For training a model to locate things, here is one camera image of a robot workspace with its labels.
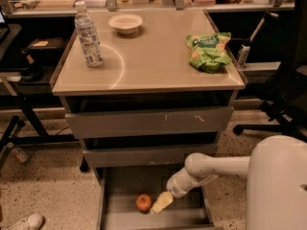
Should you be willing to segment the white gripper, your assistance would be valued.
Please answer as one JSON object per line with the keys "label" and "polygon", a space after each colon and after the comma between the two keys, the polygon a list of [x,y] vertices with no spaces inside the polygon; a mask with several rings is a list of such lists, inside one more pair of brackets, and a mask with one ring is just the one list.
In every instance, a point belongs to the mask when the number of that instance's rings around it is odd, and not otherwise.
{"label": "white gripper", "polygon": [[181,198],[187,195],[194,188],[204,186],[214,180],[218,176],[216,174],[206,175],[205,177],[197,177],[190,174],[185,168],[172,175],[166,184],[168,192],[162,192],[150,210],[152,215],[161,213],[166,207],[173,202],[173,197]]}

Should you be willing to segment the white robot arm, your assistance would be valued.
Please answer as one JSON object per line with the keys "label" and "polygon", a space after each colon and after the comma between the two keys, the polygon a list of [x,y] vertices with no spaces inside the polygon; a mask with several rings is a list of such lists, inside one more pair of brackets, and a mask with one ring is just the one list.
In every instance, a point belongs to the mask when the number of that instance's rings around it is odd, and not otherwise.
{"label": "white robot arm", "polygon": [[284,135],[262,140],[250,156],[188,155],[151,213],[219,176],[247,182],[246,230],[307,230],[307,144]]}

